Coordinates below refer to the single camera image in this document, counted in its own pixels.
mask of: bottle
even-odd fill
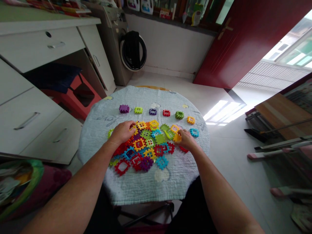
[[[153,0],[141,0],[141,11],[143,13],[152,15],[154,10]]]
[[[129,9],[140,11],[140,0],[127,0]]]

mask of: washing machine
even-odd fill
[[[97,24],[97,29],[115,84],[126,86],[133,73],[142,69],[145,64],[147,51],[143,38],[138,33],[128,32],[128,23],[122,9],[86,1],[82,3],[91,10],[91,16],[101,19],[101,24]]]

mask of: red stool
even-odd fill
[[[81,86],[82,84],[87,86],[89,90],[83,89],[83,86]],[[73,117],[82,120],[87,118],[93,104],[101,100],[101,97],[86,81],[82,74],[78,74],[75,77],[66,94],[50,89],[41,89],[41,91],[47,96],[53,97],[52,100],[57,104],[63,103],[69,110],[71,110],[71,115]],[[94,97],[87,106],[84,106],[76,95],[92,95]]]

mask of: light blue tablecloth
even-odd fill
[[[129,105],[129,113],[119,112],[122,104]],[[142,107],[143,113],[135,114],[135,107]],[[150,108],[157,109],[156,116],[149,115]],[[170,117],[163,116],[164,109],[170,110]],[[176,111],[183,111],[185,117],[177,120]],[[187,116],[194,117],[196,123],[187,123]],[[108,131],[119,123],[126,120],[148,122],[154,119],[160,125],[176,124],[187,130],[198,129],[200,136],[196,141],[209,155],[208,128],[201,113],[189,100],[176,92],[127,86],[92,107],[81,131],[79,159],[85,164],[107,141]],[[189,185],[199,175],[194,158],[190,152],[185,154],[179,147],[175,148],[172,155],[165,154],[165,157],[169,164],[163,171],[154,164],[148,172],[136,172],[131,167],[123,176],[119,176],[113,167],[108,168],[103,183],[110,192],[112,203],[128,205],[185,198]]]

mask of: red door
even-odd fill
[[[311,0],[235,0],[223,25],[230,29],[216,36],[193,83],[233,88],[311,9]]]

